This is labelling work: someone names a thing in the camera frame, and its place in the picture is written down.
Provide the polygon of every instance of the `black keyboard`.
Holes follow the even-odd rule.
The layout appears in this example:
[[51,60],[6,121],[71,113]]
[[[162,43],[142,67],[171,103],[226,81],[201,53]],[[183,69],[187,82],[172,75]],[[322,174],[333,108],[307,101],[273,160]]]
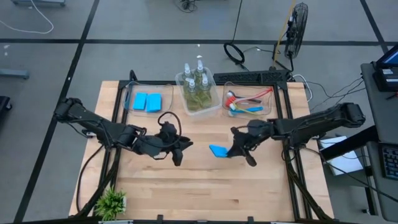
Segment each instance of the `black keyboard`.
[[382,145],[380,147],[380,153],[383,176],[398,180],[398,147]]
[[216,73],[214,74],[215,82],[233,82],[243,83],[269,83],[286,81],[288,70],[271,70],[256,72],[232,72],[232,73]]

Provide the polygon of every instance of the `electric fan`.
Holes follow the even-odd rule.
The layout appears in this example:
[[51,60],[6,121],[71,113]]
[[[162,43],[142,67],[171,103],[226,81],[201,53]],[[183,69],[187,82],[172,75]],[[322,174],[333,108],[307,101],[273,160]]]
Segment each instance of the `electric fan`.
[[[287,30],[286,30],[286,40],[281,41],[279,44],[285,45],[285,57],[289,58],[290,64],[292,69],[290,70],[293,72],[293,61],[292,59],[297,57],[299,54],[299,50],[301,44],[303,42],[305,26],[307,24],[307,17],[308,17],[308,6],[305,3],[297,4],[292,11],[292,15],[289,17],[287,22]],[[277,43],[274,44],[274,52],[272,59],[275,58],[275,51],[276,51]],[[280,62],[275,60],[275,63],[280,65],[284,69],[286,68]]]

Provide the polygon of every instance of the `green plant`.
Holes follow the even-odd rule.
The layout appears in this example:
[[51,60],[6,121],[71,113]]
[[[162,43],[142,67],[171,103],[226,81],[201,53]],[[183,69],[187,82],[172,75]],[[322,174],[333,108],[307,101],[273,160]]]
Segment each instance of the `green plant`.
[[116,215],[123,213],[125,192],[115,192],[113,188],[106,191],[96,203],[95,212],[102,216],[103,221],[115,220]]

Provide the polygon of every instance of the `white cable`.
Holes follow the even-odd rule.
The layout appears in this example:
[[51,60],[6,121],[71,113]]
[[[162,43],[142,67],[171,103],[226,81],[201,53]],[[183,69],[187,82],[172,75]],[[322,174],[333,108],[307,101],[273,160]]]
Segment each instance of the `white cable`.
[[300,74],[296,74],[293,76],[294,77],[301,77],[304,80],[305,85],[307,86],[309,92],[310,92],[310,99],[307,100],[307,102],[309,102],[310,100],[312,100],[312,90],[310,89],[310,86],[308,85],[306,79],[304,78],[304,76],[300,75]]
[[8,28],[10,28],[10,29],[12,29],[12,30],[19,31],[19,32],[27,32],[27,33],[31,33],[31,34],[48,34],[49,32],[51,32],[51,31],[54,29],[54,25],[52,24],[52,22],[51,22],[45,15],[42,14],[42,12],[39,11],[39,9],[36,7],[36,5],[35,5],[35,3],[33,2],[33,0],[30,0],[30,1],[31,1],[31,3],[33,4],[33,6],[35,7],[36,11],[37,11],[40,15],[42,15],[42,17],[43,17],[46,21],[48,21],[49,24],[51,25],[51,29],[50,29],[49,31],[47,31],[47,32],[39,32],[39,31],[20,30],[20,29],[16,29],[16,28],[13,28],[13,27],[7,25],[5,22],[3,22],[3,21],[1,21],[1,20],[0,20],[0,23],[2,23],[3,25],[5,25],[6,27],[8,27]]

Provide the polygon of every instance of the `small succulent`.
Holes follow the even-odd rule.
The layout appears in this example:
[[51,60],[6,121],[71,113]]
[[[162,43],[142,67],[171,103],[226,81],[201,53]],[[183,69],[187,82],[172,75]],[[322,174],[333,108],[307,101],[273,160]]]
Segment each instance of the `small succulent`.
[[103,221],[115,220],[116,215],[125,211],[125,192],[115,192],[113,188],[106,191],[96,203],[95,212],[102,216]]

